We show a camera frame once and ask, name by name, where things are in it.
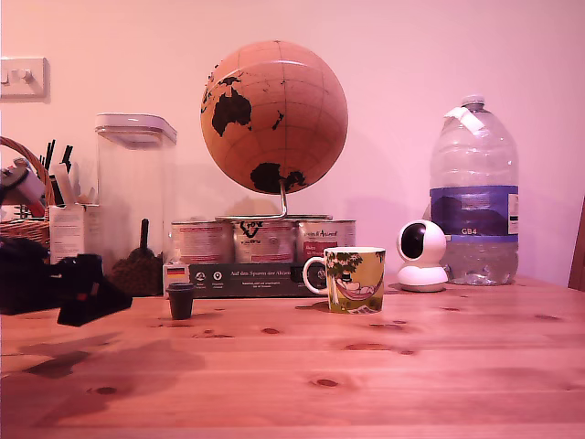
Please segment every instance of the mug handle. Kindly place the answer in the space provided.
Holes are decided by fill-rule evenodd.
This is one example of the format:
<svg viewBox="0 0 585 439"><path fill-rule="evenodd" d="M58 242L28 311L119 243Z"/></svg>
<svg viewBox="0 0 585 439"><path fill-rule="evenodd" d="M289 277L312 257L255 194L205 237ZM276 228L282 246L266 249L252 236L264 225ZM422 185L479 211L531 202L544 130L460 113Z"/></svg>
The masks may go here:
<svg viewBox="0 0 585 439"><path fill-rule="evenodd" d="M315 262L320 262L325 267L327 266L327 262L325 261L325 258L322 258L320 256L314 256L313 258L311 258L307 262L305 262L304 263L304 267L303 267L303 282L304 282L304 285L312 293L315 293L315 294L328 294L327 288L321 288L321 289L319 289L319 288L315 288L314 286L312 286L311 284L309 284L309 276L308 276L309 267L312 264L314 264Z"/></svg>

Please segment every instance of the globe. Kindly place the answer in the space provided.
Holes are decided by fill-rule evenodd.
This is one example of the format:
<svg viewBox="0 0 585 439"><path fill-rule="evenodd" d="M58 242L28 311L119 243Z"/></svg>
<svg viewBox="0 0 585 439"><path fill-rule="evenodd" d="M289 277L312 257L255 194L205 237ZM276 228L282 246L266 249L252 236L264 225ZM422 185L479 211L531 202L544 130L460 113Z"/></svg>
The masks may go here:
<svg viewBox="0 0 585 439"><path fill-rule="evenodd" d="M256 192L295 192L331 169L347 134L347 103L333 71L284 41L251 44L218 64L201 103L216 164Z"/></svg>

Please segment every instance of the light switch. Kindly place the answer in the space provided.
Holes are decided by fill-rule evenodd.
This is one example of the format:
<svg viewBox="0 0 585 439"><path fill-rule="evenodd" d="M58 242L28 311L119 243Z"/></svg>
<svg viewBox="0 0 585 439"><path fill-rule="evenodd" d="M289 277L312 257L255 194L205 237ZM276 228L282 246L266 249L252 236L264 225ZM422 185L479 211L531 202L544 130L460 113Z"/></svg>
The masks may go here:
<svg viewBox="0 0 585 439"><path fill-rule="evenodd" d="M0 98L43 98L45 96L44 58L0 59L2 84Z"/></svg>

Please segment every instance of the tin can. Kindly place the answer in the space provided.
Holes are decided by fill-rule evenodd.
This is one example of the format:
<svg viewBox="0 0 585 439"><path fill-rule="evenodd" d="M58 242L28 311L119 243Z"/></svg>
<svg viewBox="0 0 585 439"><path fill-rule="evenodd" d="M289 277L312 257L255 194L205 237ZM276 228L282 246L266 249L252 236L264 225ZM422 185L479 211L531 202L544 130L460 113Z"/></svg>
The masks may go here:
<svg viewBox="0 0 585 439"><path fill-rule="evenodd" d="M296 222L234 221L236 263L294 262Z"/></svg>
<svg viewBox="0 0 585 439"><path fill-rule="evenodd" d="M233 262L232 226L226 221L175 221L173 259L184 263Z"/></svg>
<svg viewBox="0 0 585 439"><path fill-rule="evenodd" d="M356 245L356 221L354 219L319 220L298 222L296 261L305 262L314 256L323 256L328 247Z"/></svg>

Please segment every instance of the product box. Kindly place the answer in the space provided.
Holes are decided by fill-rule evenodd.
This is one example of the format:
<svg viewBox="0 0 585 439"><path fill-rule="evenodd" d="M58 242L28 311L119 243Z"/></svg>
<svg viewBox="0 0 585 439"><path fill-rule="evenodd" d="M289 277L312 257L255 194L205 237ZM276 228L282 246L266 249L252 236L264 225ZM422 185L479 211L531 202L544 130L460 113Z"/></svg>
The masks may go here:
<svg viewBox="0 0 585 439"><path fill-rule="evenodd" d="M49 207L51 263L80 253L101 254L100 206Z"/></svg>
<svg viewBox="0 0 585 439"><path fill-rule="evenodd" d="M315 288L325 288L323 265L309 267ZM166 288L173 282L190 282L197 298L220 297L315 297L303 283L303 265L298 263L166 263Z"/></svg>

